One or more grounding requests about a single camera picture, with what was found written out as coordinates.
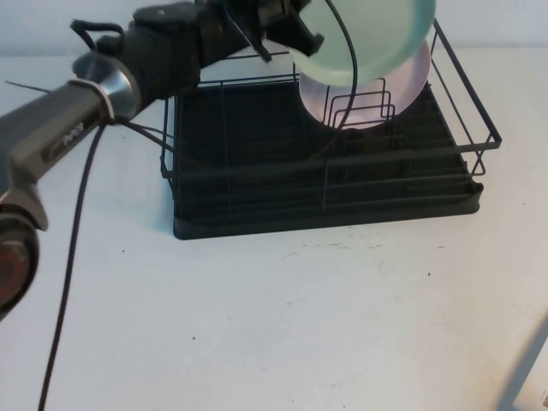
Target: dish rack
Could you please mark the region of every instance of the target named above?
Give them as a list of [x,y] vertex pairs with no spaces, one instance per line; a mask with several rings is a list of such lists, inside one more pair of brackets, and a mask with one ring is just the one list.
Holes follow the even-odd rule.
[[[484,153],[502,139],[437,21],[431,52],[429,81],[403,113],[393,115],[384,89],[381,104],[355,109],[381,110],[383,121],[365,130],[352,124],[337,131],[314,120],[300,101],[294,64],[287,74],[202,81],[192,95],[176,98],[172,166],[165,149],[161,157],[175,203],[175,236],[478,211],[484,187],[474,177],[485,174]],[[327,116],[342,115],[329,106],[325,101]],[[486,139],[476,143],[472,135],[482,133]]]

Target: black cable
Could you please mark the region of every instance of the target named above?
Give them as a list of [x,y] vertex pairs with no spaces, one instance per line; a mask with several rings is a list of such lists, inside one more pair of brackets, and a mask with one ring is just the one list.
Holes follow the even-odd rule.
[[102,125],[93,138],[92,145],[87,154],[86,165],[82,173],[80,180],[80,190],[78,191],[78,199],[76,200],[76,207],[74,209],[74,221],[72,225],[72,235],[70,236],[70,245],[68,247],[67,258],[67,270],[65,272],[65,281],[63,285],[63,294],[61,296],[61,302],[59,304],[59,313],[57,315],[57,323],[55,326],[55,334],[53,336],[53,342],[51,343],[50,356],[48,358],[48,365],[45,368],[44,382],[42,384],[42,391],[40,393],[40,402],[38,405],[38,411],[45,411],[45,402],[48,396],[48,390],[50,388],[51,374],[53,373],[53,366],[55,365],[55,359],[57,357],[57,349],[59,348],[59,340],[61,339],[61,331],[63,330],[63,321],[65,319],[65,313],[67,311],[67,302],[69,301],[70,282],[72,280],[72,270],[74,266],[74,255],[76,253],[76,242],[78,241],[78,231],[80,230],[80,219],[82,215],[82,208],[84,205],[84,196],[86,194],[87,181],[89,179],[90,171],[92,169],[93,158],[97,151],[97,146],[103,136],[105,125]]
[[174,152],[174,149],[173,149],[172,146],[170,146],[167,143],[164,143],[158,137],[153,136],[152,134],[147,132],[145,129],[143,129],[138,124],[133,124],[132,122],[128,122],[127,120],[123,120],[123,119],[116,119],[116,124],[121,124],[124,127],[130,128],[133,131],[135,131],[136,133],[141,134],[143,137],[147,137],[147,139],[149,139],[150,141],[152,141],[152,142],[158,144],[159,146],[165,148],[168,152]]
[[[164,135],[164,131],[160,130],[159,128],[154,128],[150,126],[143,126],[142,124],[138,124],[137,122],[131,122],[134,126],[140,127],[143,130],[152,131],[153,133],[158,133],[161,135]],[[169,137],[170,139],[174,139],[175,137],[169,133],[165,134],[166,137]]]
[[327,150],[331,148],[331,146],[333,146],[333,143],[337,141],[339,137],[338,132],[343,131],[344,125],[346,124],[346,121],[348,120],[348,116],[350,116],[350,112],[352,111],[352,107],[354,106],[356,91],[358,89],[358,58],[356,57],[356,50],[354,48],[354,44],[352,43],[352,39],[350,38],[350,33],[348,32],[348,29],[346,28],[346,25],[344,24],[343,18],[339,14],[337,7],[335,7],[335,4],[333,4],[331,0],[325,0],[325,2],[329,6],[331,13],[333,13],[333,16],[337,20],[337,23],[339,24],[339,27],[342,30],[342,34],[344,35],[344,38],[346,39],[346,43],[348,45],[348,51],[350,51],[350,58],[352,59],[352,88],[350,90],[350,99],[348,101],[348,106],[337,128],[337,133],[335,133],[335,136],[330,141],[328,141],[328,143],[325,146],[323,146],[321,149],[315,152],[310,157],[310,159],[321,157],[322,155],[325,154],[325,152],[327,152]]
[[[27,90],[34,90],[35,92],[44,92],[44,93],[48,93],[48,92],[51,92],[51,90],[48,90],[47,88],[41,88],[41,87],[35,87],[35,86],[29,86],[27,84],[21,84],[21,83],[16,83],[14,81],[8,81],[6,80],[4,83],[6,84],[10,84],[11,86],[16,86],[16,87],[19,87],[19,88],[26,88]],[[165,133],[165,130],[160,130],[159,128],[154,128],[154,127],[149,127],[149,126],[143,126],[142,124],[138,124],[136,122],[131,122],[131,124],[133,124],[134,126],[136,126],[137,128],[141,128],[143,130],[148,130],[148,131],[152,131],[153,133],[158,133],[158,134],[161,134],[161,135],[164,135]],[[175,137],[171,134],[168,134],[168,133],[165,133],[165,135],[171,139],[174,139]]]
[[25,84],[15,83],[14,81],[7,81],[6,80],[4,83],[10,84],[11,86],[26,88],[27,90],[34,90],[35,92],[46,92],[46,93],[50,92],[50,90],[47,90],[45,88],[40,88],[40,87],[35,87],[35,86],[27,86]]

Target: plate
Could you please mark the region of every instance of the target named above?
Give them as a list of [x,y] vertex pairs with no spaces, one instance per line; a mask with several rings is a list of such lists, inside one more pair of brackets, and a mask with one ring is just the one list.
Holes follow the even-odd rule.
[[[365,85],[397,69],[425,41],[436,11],[435,0],[332,0],[353,41],[358,83]],[[291,50],[295,64],[308,77],[332,86],[352,85],[347,42],[325,0],[312,0],[301,18],[325,41],[306,57]]]
[[[419,52],[392,73],[359,86],[345,128],[374,127],[407,109],[424,88],[430,63],[430,49],[424,42]],[[301,74],[299,92],[312,117],[326,126],[339,126],[348,107],[350,87],[326,86]]]

